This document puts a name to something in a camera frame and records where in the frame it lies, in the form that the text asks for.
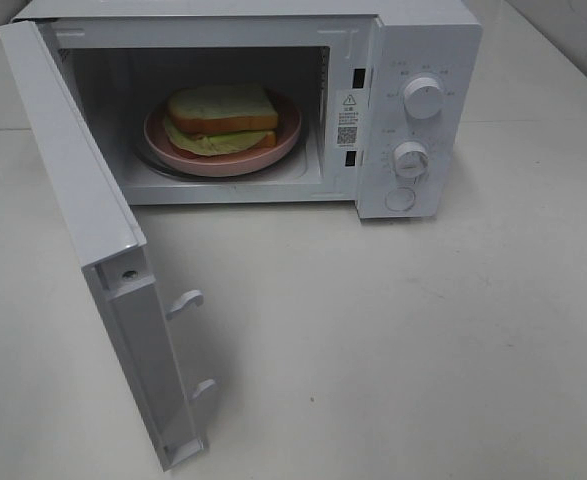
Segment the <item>pink round plate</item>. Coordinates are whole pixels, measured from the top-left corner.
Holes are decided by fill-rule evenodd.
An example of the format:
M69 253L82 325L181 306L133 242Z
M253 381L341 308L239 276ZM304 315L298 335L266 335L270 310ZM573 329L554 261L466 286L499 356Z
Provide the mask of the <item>pink round plate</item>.
M144 138L159 163L180 174L222 178L257 172L284 158L294 148L302 129L302 114L290 99L269 90L266 94L279 115L277 128L247 149L203 156L180 148L172 141L163 106L147 115Z

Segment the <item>round white door button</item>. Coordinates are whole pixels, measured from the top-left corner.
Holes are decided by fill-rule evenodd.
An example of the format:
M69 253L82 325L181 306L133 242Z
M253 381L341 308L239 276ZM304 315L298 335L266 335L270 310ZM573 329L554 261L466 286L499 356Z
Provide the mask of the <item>round white door button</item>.
M385 196L385 206L395 212L406 212L413 208L416 193L409 187L398 187Z

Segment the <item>white bread sandwich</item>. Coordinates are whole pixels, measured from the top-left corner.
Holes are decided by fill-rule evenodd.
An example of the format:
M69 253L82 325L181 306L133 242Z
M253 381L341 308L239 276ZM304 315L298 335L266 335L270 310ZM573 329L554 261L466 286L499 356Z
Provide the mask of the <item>white bread sandwich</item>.
M164 116L172 141L203 156L247 149L275 130L279 120L266 90L257 84L176 91L166 101Z

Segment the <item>white microwave door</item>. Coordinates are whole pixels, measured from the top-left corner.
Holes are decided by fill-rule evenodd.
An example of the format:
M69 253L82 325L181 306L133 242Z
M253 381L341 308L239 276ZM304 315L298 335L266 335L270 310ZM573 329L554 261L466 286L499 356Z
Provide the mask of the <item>white microwave door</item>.
M0 39L82 274L159 463L170 470L205 448L194 413L216 383L188 392L169 332L170 320L201 305L203 294L162 303L147 240L64 77L52 29L19 21L1 26Z

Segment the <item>white lower microwave knob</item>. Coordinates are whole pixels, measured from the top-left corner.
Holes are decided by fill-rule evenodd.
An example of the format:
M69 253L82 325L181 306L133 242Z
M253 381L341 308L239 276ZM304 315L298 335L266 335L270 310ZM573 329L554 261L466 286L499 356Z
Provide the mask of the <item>white lower microwave knob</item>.
M393 169L401 178L414 179L427 171L429 157L425 146L417 141L406 141L392 153Z

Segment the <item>white microwave knob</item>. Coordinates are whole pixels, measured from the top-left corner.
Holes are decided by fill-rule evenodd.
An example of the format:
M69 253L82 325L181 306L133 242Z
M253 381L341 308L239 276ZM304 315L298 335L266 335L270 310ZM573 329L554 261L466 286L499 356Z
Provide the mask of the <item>white microwave knob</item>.
M403 103L410 117L418 120L431 118L443 107L443 85L432 75L417 76L404 87Z
M425 146L417 141L406 141L392 153L393 169L401 178L414 179L427 171L429 157Z

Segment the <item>white warning label sticker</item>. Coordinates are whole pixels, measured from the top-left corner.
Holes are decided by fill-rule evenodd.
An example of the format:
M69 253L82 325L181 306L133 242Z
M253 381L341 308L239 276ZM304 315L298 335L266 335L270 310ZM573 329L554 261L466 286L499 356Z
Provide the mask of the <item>white warning label sticker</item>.
M363 104L359 91L343 89L335 94L333 139L338 148L357 146Z

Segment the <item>white microwave oven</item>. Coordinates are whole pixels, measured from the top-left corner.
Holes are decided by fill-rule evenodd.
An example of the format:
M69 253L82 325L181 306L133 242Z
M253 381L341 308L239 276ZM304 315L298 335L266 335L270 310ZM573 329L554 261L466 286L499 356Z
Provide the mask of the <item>white microwave oven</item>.
M351 201L365 219L435 213L482 28L460 1L32 1L9 23L52 29L63 74L128 205ZM408 115L417 76L443 85L441 111ZM292 99L306 126L301 181L180 183L140 165L130 144L170 93L259 83ZM333 139L335 94L360 92L358 144ZM398 177L392 153L422 143L427 171ZM416 193L395 212L385 196Z

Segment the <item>white upper microwave knob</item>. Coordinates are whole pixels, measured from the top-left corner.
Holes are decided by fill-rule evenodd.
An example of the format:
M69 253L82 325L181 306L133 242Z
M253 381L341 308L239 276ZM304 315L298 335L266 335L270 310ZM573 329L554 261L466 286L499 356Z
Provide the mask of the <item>white upper microwave knob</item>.
M418 120L431 118L443 107L443 85L432 75L417 76L404 87L403 103L410 117Z

